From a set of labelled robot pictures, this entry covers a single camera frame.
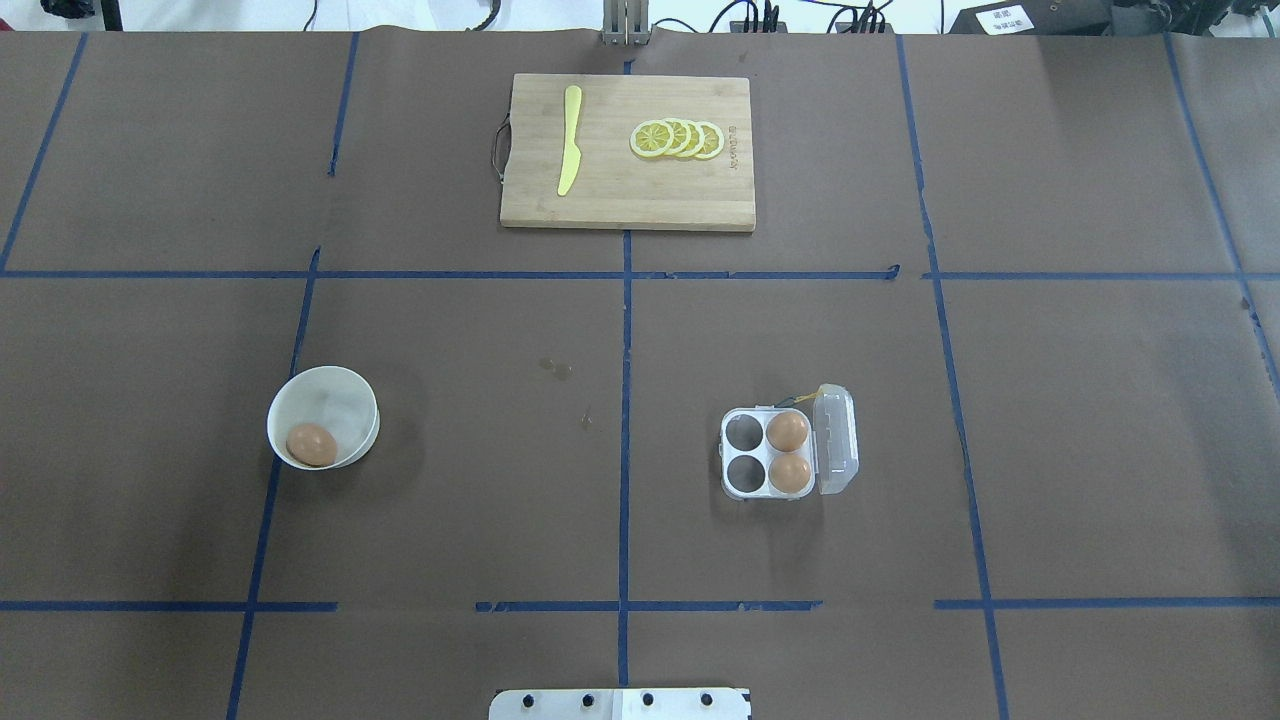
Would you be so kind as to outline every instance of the brown egg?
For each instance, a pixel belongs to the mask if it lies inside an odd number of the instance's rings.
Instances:
[[[338,460],[338,441],[315,423],[293,425],[284,447],[294,460],[312,468],[333,465]]]
[[[799,455],[780,455],[769,465],[769,483],[782,492],[800,492],[809,484],[809,461]]]
[[[795,452],[809,439],[809,419],[800,411],[783,413],[769,420],[765,434],[773,447],[782,452]]]

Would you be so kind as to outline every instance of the cutting board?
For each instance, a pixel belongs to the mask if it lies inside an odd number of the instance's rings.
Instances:
[[[577,179],[557,195],[564,88],[582,88]],[[707,120],[726,135],[710,160],[631,152],[631,131],[662,118]],[[751,88],[746,78],[517,74],[502,224],[520,228],[755,229]]]

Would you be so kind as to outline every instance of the yellow knife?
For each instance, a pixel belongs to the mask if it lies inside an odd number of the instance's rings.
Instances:
[[[582,151],[573,142],[577,136],[577,115],[582,110],[582,88],[571,85],[564,88],[564,158],[561,160],[561,184],[556,192],[564,197],[577,178],[577,165]]]

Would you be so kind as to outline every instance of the egg container lid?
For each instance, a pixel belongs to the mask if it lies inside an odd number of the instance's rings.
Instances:
[[[817,441],[818,492],[835,495],[849,487],[858,474],[854,396],[841,386],[823,383],[813,400],[812,421]]]

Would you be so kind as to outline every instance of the plastic egg container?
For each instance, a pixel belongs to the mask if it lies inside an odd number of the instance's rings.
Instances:
[[[795,407],[735,407],[721,419],[719,455],[733,500],[799,500],[814,486],[822,495],[841,492],[858,474],[854,398],[823,384],[812,420]]]

